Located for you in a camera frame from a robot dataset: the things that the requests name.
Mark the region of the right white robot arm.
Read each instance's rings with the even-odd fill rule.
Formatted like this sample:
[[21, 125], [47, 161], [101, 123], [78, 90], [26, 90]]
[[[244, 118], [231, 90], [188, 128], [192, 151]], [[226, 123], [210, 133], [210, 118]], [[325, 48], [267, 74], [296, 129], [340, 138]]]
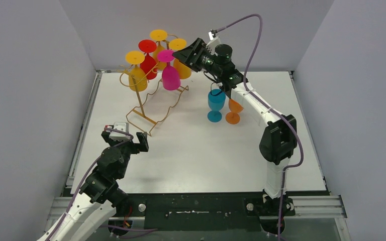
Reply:
[[297, 122], [293, 115], [283, 115], [261, 98], [247, 78], [236, 69], [231, 60], [232, 52], [231, 46], [215, 37], [208, 43], [197, 38], [191, 45], [176, 50], [172, 55], [192, 71], [210, 74], [219, 89], [240, 104], [263, 128], [259, 150], [267, 161], [263, 191], [269, 197], [264, 199], [263, 208], [267, 214], [276, 215], [283, 209], [280, 199], [284, 194], [282, 174], [297, 147]]

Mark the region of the orange plastic wine glass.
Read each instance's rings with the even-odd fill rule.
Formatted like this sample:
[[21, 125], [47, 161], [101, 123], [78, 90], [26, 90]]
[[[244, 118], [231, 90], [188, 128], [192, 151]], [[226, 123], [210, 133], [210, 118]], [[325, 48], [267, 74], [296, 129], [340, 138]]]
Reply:
[[238, 124], [240, 121], [239, 113], [243, 111], [243, 107], [233, 99], [229, 99], [228, 107], [230, 111], [225, 116], [226, 122], [231, 125]]

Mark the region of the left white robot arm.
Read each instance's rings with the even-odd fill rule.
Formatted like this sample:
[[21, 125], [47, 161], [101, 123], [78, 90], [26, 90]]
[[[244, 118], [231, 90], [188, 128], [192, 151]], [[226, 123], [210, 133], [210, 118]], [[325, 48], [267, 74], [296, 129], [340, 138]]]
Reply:
[[106, 126], [101, 136], [109, 146], [88, 168], [67, 208], [40, 240], [87, 240], [105, 220], [128, 212], [129, 196], [117, 181], [125, 177], [131, 155], [148, 152], [148, 135], [137, 132], [135, 143], [127, 131]]

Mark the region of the gold wire glass rack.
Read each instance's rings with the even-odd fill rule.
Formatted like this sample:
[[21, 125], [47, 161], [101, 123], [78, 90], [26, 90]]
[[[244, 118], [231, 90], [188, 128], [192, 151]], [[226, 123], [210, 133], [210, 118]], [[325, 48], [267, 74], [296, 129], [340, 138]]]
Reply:
[[[170, 50], [169, 42], [171, 40], [179, 38], [179, 37], [177, 35], [174, 35], [174, 34], [169, 34], [169, 33], [167, 33], [167, 34], [168, 34], [168, 36], [166, 38], [166, 43], [162, 43], [162, 45], [167, 50]], [[129, 75], [128, 74], [129, 74], [129, 71], [132, 67], [133, 66], [131, 64], [129, 64], [128, 67], [120, 65], [120, 69], [117, 70], [117, 72], [120, 74], [120, 77], [119, 77], [120, 84], [123, 85], [124, 87], [127, 87], [127, 88], [129, 88]], [[159, 91], [160, 87], [162, 87], [164, 90], [166, 90], [163, 87], [161, 75], [162, 75], [162, 70], [159, 70], [157, 72], [157, 76], [154, 79], [148, 80], [148, 87], [146, 88], [146, 90], [141, 91], [141, 92], [133, 91], [136, 93], [136, 96], [138, 99], [138, 105], [133, 107], [126, 114], [126, 120], [130, 125], [138, 128], [139, 130], [141, 130], [143, 132], [146, 132], [148, 135], [151, 135], [151, 132], [153, 131], [153, 129], [155, 129], [155, 127], [158, 124], [164, 122], [167, 119], [170, 111], [173, 108], [175, 108], [177, 106], [177, 104], [179, 103], [182, 94], [184, 92], [189, 91], [189, 86], [187, 86], [187, 85], [183, 86], [181, 83], [181, 85], [178, 89], [173, 90], [174, 92], [177, 93], [177, 100], [175, 101], [174, 104], [170, 105], [167, 108], [166, 114], [164, 115], [164, 117], [161, 120], [152, 119], [150, 116], [147, 115], [146, 110], [145, 110], [145, 106], [146, 106], [149, 98], [154, 96]]]

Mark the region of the magenta plastic wine glass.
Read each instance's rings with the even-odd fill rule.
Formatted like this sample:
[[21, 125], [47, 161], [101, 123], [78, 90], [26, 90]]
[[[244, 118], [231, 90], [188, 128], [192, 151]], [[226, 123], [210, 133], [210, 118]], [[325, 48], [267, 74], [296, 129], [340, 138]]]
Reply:
[[157, 55], [157, 59], [160, 62], [166, 63], [166, 66], [162, 71], [161, 78], [163, 87], [169, 91], [176, 90], [181, 85], [178, 71], [171, 66], [171, 62], [175, 59], [172, 54], [172, 50], [162, 50]]

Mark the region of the blue plastic wine glass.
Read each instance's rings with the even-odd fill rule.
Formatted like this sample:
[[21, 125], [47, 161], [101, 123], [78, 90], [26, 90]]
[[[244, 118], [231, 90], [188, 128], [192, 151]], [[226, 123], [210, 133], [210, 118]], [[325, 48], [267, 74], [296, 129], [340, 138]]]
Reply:
[[208, 106], [210, 111], [207, 118], [210, 122], [217, 123], [222, 119], [221, 109], [225, 105], [226, 95], [220, 89], [212, 89], [208, 94]]

